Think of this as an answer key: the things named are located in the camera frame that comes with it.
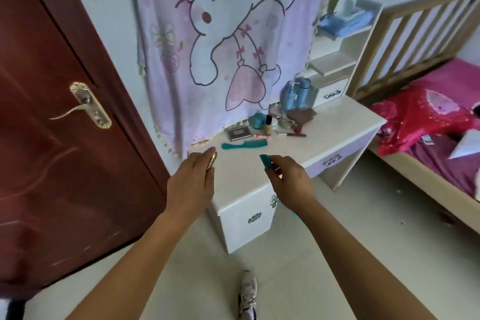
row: purple drawer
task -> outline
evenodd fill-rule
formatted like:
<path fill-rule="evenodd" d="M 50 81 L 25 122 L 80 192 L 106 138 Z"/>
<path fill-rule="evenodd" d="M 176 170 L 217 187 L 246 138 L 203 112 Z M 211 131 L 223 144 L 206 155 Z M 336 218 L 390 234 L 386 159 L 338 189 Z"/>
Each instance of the purple drawer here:
<path fill-rule="evenodd" d="M 345 157 L 348 157 L 351 154 L 363 149 L 367 144 L 370 143 L 373 134 L 374 131 L 371 131 L 364 136 L 361 136 L 357 140 L 351 142 L 350 144 L 347 144 L 345 147 L 340 148 L 336 152 L 308 166 L 307 168 L 305 168 L 308 176 L 310 178 L 314 178 L 315 176 L 319 175 L 323 170 L 335 166 L 339 162 L 342 162 Z"/>

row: person's left arm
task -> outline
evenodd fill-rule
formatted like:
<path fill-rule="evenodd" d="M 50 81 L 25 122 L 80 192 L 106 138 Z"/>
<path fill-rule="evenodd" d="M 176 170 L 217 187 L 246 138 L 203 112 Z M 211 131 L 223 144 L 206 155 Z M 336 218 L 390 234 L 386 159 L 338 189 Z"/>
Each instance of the person's left arm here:
<path fill-rule="evenodd" d="M 190 225 L 210 204 L 215 148 L 192 153 L 167 183 L 166 209 L 66 320 L 137 320 L 165 264 Z"/>

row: pink bow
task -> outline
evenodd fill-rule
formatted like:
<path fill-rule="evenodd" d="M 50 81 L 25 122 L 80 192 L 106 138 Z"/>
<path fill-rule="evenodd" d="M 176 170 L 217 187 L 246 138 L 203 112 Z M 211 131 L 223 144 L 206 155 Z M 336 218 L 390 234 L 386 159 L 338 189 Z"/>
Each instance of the pink bow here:
<path fill-rule="evenodd" d="M 258 47 L 258 50 L 256 52 L 253 53 L 253 58 L 258 58 L 260 55 L 263 55 L 264 54 L 264 50 L 262 50 L 261 47 Z"/>
<path fill-rule="evenodd" d="M 239 58 L 243 53 L 245 53 L 245 48 L 242 46 L 240 50 L 237 51 L 237 58 Z"/>
<path fill-rule="evenodd" d="M 247 24 L 247 25 L 245 26 L 245 30 L 242 30 L 242 31 L 240 32 L 241 37 L 242 37 L 242 38 L 245 38 L 247 32 L 250 32 L 251 30 L 252 30 L 252 27 Z"/>

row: door frame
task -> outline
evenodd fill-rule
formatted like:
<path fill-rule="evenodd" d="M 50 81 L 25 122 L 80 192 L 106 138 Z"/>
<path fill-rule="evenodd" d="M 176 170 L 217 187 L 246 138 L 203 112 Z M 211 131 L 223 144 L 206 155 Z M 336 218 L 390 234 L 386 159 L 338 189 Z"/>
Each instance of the door frame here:
<path fill-rule="evenodd" d="M 97 98 L 115 116 L 152 177 L 167 194 L 170 174 L 123 85 L 81 0 L 41 0 L 93 85 Z"/>

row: comb teeth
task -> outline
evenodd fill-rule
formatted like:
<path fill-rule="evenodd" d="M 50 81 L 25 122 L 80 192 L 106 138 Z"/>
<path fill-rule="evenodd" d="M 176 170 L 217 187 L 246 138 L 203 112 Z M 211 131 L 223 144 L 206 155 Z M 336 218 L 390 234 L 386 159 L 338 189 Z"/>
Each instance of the comb teeth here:
<path fill-rule="evenodd" d="M 272 170 L 274 169 L 272 161 L 270 160 L 270 157 L 268 157 L 268 154 L 261 154 L 260 159 L 261 163 L 263 163 L 265 168 L 271 168 Z"/>

